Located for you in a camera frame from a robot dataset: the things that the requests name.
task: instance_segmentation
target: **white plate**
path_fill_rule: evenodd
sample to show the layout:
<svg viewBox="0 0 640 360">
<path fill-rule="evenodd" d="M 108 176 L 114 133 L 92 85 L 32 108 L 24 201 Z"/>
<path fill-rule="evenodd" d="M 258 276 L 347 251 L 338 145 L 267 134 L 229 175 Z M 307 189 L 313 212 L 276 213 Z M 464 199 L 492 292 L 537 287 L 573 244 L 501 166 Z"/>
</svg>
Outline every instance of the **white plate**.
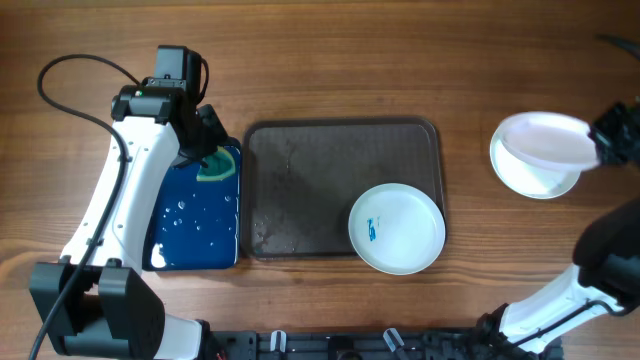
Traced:
<svg viewBox="0 0 640 360">
<path fill-rule="evenodd" d="M 566 193 L 578 182 L 580 171 L 541 169 L 513 156 L 500 140 L 502 129 L 498 127 L 493 134 L 489 157 L 496 174 L 511 190 L 534 199 L 551 199 Z"/>
<path fill-rule="evenodd" d="M 445 234 L 433 200 L 408 185 L 369 189 L 349 215 L 349 237 L 358 255 L 393 275 L 413 274 L 431 265 L 442 251 Z"/>
<path fill-rule="evenodd" d="M 502 145 L 538 168 L 575 172 L 599 165 L 586 122 L 564 114 L 531 111 L 509 116 L 498 127 Z"/>
</svg>

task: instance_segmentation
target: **wood grain surface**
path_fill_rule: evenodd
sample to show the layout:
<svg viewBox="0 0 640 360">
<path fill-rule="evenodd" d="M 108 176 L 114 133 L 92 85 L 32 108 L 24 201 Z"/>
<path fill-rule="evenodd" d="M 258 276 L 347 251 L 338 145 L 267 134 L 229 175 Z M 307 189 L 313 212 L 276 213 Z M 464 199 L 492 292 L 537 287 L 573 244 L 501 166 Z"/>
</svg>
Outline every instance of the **wood grain surface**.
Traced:
<svg viewBox="0 0 640 360">
<path fill-rule="evenodd" d="M 244 259 L 227 271 L 144 274 L 168 312 L 218 330 L 471 326 L 558 275 L 582 230 L 640 193 L 637 169 L 602 168 L 565 196 L 532 200 L 506 188 L 488 156 L 493 131 L 510 114 L 547 110 L 591 121 L 614 101 L 633 100 L 640 64 L 594 34 L 639 39 L 637 1 L 4 3 L 1 360 L 28 354 L 41 325 L 27 290 L 33 264 L 55 261 L 71 238 L 109 142 L 102 129 L 38 98 L 37 74 L 56 56 L 104 56 L 143 78 L 159 44 L 187 45 L 208 60 L 205 102 L 237 138 L 267 118 L 410 114 L 439 129 L 449 240 L 433 266 L 394 277 L 358 259 Z M 111 98 L 126 83 L 101 64 L 73 61 L 54 68 L 45 87 L 109 119 Z M 564 341 L 567 359 L 635 359 L 640 315 L 596 319 Z M 55 357 L 45 341 L 41 358 Z"/>
</svg>

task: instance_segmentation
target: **blue tray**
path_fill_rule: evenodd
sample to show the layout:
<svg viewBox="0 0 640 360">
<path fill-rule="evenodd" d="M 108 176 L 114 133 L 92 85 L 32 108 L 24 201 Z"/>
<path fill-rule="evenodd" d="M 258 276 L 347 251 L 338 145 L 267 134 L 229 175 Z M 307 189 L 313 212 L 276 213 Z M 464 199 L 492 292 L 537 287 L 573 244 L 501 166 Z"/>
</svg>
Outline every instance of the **blue tray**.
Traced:
<svg viewBox="0 0 640 360">
<path fill-rule="evenodd" d="M 238 259 L 240 144 L 225 146 L 236 173 L 222 181 L 198 182 L 199 164 L 170 168 L 149 222 L 146 271 L 226 269 Z"/>
</svg>

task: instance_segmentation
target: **green sponge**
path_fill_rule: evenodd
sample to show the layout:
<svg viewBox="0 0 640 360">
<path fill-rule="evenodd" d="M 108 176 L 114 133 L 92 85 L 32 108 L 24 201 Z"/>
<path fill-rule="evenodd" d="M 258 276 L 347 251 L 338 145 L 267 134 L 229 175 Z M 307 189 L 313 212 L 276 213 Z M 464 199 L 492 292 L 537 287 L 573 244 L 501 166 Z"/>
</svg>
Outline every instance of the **green sponge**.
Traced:
<svg viewBox="0 0 640 360">
<path fill-rule="evenodd" d="M 202 159 L 209 167 L 200 166 L 197 181 L 220 181 L 236 173 L 236 162 L 226 149 L 218 146 L 218 151 Z"/>
</svg>

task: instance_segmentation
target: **dark brown serving tray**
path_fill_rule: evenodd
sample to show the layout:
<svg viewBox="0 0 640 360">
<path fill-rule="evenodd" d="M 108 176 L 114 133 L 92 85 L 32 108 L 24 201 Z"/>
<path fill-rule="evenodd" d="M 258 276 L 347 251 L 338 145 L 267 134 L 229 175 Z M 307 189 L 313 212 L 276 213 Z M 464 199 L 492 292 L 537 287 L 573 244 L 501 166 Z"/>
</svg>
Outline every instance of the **dark brown serving tray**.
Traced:
<svg viewBox="0 0 640 360">
<path fill-rule="evenodd" d="M 258 259 L 351 256 L 353 203 L 368 189 L 420 189 L 446 221 L 435 127 L 420 117 L 263 121 L 245 134 L 241 246 Z"/>
</svg>

